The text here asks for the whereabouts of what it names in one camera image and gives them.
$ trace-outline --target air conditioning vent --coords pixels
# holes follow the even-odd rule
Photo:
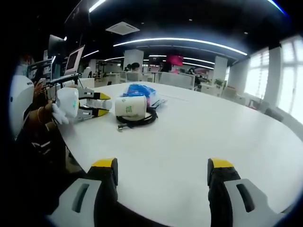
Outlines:
[[[120,23],[118,23],[116,25],[113,25],[113,26],[111,26],[111,27],[109,27],[105,30],[108,31],[108,32],[119,34],[119,35],[127,35],[127,34],[130,34],[130,33],[133,33],[133,32],[140,31],[140,29],[138,29],[138,28],[136,28],[132,25],[129,25],[126,22],[120,22]]]

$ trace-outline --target black ceiling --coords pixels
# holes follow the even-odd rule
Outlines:
[[[96,1],[83,0],[81,9],[87,10]],[[67,36],[70,50],[77,48],[80,43],[85,44],[84,54],[99,50],[87,57],[87,60],[90,57],[121,57],[124,50],[138,48],[144,51],[145,56],[174,53],[206,61],[214,61],[215,56],[224,54],[231,64],[246,57],[221,47],[184,41],[113,45],[141,38],[178,37],[223,44],[249,55],[299,33],[302,17],[295,12],[300,6],[293,2],[290,5],[287,0],[276,2],[288,15],[284,15],[267,0],[106,0],[92,13],[80,13],[80,16],[68,20],[64,26],[79,0],[52,0],[49,7],[45,8],[41,3],[44,10],[33,12],[31,32],[35,38],[27,42],[34,58],[43,56],[48,36],[53,34]],[[124,36],[105,31],[122,21],[140,31]]]

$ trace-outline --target green logo on cup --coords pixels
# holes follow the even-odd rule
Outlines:
[[[131,113],[132,112],[132,106],[131,105],[129,105],[129,106],[126,107],[126,112],[127,113]]]

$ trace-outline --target white round table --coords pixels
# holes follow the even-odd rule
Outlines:
[[[282,123],[245,106],[196,91],[140,82],[167,99],[151,125],[117,130],[115,110],[60,131],[87,172],[101,158],[118,159],[118,201],[168,226],[210,226],[207,160],[226,159],[268,197],[275,212],[303,188],[303,143]],[[95,88],[112,97],[128,83]]]

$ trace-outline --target window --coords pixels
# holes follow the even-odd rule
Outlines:
[[[281,42],[282,83],[278,107],[303,124],[303,39]]]
[[[225,74],[225,81],[227,81],[227,83],[228,83],[228,78],[229,78],[229,73],[230,73],[230,71],[231,71],[231,68],[230,67],[227,67],[227,69],[226,69],[226,74]]]
[[[245,93],[263,99],[267,86],[269,50],[265,49],[250,58]]]

